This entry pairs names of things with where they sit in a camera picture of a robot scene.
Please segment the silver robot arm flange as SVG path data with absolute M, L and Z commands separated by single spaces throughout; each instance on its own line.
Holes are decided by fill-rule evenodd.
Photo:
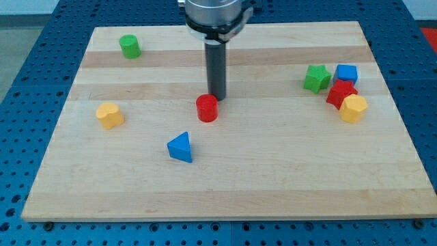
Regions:
M 221 45 L 238 35 L 256 10 L 257 0 L 178 0 L 188 32 L 207 45 Z

